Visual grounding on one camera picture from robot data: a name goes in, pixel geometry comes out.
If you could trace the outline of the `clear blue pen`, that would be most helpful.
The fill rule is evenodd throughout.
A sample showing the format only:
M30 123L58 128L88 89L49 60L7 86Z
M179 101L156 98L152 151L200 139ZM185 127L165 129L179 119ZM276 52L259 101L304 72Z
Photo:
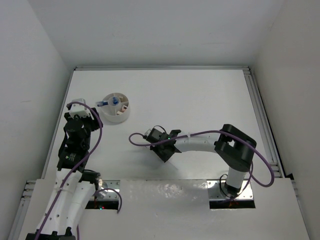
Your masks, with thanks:
M98 107L107 106L109 103L107 101L98 101L96 102L96 105Z

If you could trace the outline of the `small blue-capped glue bottle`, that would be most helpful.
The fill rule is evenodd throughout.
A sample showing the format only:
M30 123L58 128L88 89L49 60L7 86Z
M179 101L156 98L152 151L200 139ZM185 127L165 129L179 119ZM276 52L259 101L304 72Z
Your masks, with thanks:
M118 97L116 97L116 96L113 96L108 100L108 102L109 102L108 104L110 106L114 107L114 106L117 106L120 103L120 99Z

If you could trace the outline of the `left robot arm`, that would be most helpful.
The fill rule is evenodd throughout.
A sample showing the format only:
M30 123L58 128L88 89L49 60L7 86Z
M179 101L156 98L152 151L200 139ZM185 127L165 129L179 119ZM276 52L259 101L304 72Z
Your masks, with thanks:
M103 123L96 108L72 102L64 114L64 138L58 151L55 181L43 217L27 240L74 240L78 224L91 196L98 189L98 172L86 170L91 133Z

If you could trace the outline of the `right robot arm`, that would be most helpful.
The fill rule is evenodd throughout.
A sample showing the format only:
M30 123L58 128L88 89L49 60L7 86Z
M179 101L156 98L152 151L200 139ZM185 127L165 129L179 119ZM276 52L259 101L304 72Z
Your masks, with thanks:
M143 138L152 144L150 150L163 162L167 162L175 153L199 151L218 154L229 166L224 187L227 195L234 197L240 192L253 161L254 151L248 145L256 148L257 142L231 124L224 124L221 131L243 140L246 144L222 133L218 138L212 133L182 138L183 133L179 129L166 133L152 128Z

